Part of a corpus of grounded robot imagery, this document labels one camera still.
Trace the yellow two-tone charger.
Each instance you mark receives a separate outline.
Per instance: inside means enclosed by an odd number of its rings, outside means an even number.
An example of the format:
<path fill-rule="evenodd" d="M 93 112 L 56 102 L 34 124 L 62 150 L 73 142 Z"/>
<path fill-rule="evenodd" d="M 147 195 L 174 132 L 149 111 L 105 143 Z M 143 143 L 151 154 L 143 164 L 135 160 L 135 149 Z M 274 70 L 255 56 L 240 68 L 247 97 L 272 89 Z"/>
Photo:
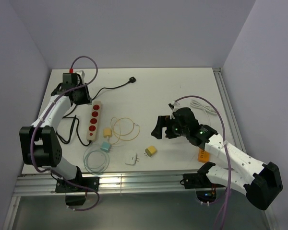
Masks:
<path fill-rule="evenodd" d="M 147 157 L 152 157 L 154 154 L 156 154 L 157 149 L 154 146 L 149 146 L 145 149 L 144 155 Z"/>

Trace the beige red power strip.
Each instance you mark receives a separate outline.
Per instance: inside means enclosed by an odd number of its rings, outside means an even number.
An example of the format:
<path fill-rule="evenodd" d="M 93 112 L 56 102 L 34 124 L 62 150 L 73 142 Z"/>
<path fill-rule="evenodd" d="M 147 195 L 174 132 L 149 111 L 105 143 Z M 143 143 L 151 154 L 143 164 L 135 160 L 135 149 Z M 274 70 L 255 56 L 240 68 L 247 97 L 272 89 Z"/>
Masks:
<path fill-rule="evenodd" d="M 102 111 L 102 102 L 94 100 L 89 116 L 89 124 L 86 134 L 87 141 L 94 142 L 96 140 L 98 125 L 101 118 L 101 111 Z"/>

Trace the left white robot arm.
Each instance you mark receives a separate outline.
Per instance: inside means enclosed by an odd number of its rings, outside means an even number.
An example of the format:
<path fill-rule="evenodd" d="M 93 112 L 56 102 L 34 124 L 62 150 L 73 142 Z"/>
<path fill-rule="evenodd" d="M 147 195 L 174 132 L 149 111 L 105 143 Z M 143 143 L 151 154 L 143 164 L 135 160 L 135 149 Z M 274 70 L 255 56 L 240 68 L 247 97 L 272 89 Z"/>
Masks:
<path fill-rule="evenodd" d="M 84 179 L 80 168 L 63 157 L 56 131 L 73 105 L 91 104 L 83 77 L 83 71 L 64 73 L 62 82 L 51 93 L 50 101 L 39 118 L 19 131 L 24 164 L 32 165 L 39 173 L 49 171 L 67 180 L 66 185 L 72 191 L 81 190 Z"/>

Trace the orange-yellow charger with cable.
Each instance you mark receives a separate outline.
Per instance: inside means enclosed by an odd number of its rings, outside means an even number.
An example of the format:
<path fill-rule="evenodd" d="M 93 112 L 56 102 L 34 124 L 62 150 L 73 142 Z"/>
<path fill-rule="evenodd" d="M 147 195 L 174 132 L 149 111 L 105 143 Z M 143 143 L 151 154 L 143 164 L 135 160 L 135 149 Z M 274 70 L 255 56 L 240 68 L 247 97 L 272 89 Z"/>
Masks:
<path fill-rule="evenodd" d="M 109 127 L 106 127 L 103 129 L 103 137 L 109 140 L 112 137 L 112 129 Z"/>

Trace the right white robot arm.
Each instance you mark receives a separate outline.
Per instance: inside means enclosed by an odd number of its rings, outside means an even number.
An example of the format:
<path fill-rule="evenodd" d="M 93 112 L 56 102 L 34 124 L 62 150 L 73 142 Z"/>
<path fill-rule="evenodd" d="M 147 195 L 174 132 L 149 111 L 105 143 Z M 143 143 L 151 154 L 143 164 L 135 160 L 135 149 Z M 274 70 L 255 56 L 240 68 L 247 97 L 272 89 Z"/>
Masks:
<path fill-rule="evenodd" d="M 174 109 L 171 115 L 158 116 L 151 135 L 157 139 L 185 137 L 192 145 L 227 163 L 225 169 L 208 161 L 196 173 L 184 174 L 180 183 L 186 189 L 229 185 L 260 210 L 267 210 L 283 189 L 276 164 L 252 158 L 224 141 L 215 129 L 200 124 L 190 108 L 182 107 Z"/>

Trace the light teal charger with cable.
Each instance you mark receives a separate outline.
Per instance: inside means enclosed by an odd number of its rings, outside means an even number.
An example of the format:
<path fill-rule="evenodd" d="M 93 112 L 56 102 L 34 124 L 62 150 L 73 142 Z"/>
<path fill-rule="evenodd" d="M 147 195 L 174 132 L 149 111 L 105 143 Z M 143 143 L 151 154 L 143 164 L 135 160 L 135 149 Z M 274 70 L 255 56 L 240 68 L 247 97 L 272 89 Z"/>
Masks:
<path fill-rule="evenodd" d="M 110 153 L 112 149 L 113 149 L 112 144 L 105 142 L 105 141 L 100 146 L 100 150 L 105 153 Z"/>

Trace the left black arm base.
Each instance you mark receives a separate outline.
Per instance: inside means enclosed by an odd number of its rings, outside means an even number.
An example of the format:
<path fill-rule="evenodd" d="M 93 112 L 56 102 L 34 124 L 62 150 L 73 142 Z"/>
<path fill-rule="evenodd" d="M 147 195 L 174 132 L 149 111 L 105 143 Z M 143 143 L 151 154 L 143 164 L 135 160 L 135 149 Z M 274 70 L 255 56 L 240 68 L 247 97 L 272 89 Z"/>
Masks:
<path fill-rule="evenodd" d="M 98 193 L 99 177 L 83 177 L 80 182 L 65 181 L 57 179 L 55 193 L 65 194 L 65 204 L 75 211 L 86 211 L 96 207 L 100 201 Z M 82 207 L 88 197 L 88 193 L 94 193 L 96 201 L 90 207 Z"/>

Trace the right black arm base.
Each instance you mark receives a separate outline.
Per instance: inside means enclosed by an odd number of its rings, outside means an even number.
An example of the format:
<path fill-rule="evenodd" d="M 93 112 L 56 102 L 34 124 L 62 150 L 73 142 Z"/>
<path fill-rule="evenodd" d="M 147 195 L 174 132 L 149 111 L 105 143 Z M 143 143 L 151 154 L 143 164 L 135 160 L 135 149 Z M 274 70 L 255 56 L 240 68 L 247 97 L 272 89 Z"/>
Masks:
<path fill-rule="evenodd" d="M 196 192 L 196 196 L 200 202 L 207 205 L 215 202 L 217 197 L 216 185 L 210 182 L 207 177 L 207 173 L 215 165 L 215 163 L 207 162 L 196 173 L 185 173 L 180 180 L 180 185 L 184 186 L 185 189 L 206 188 L 205 191 Z"/>

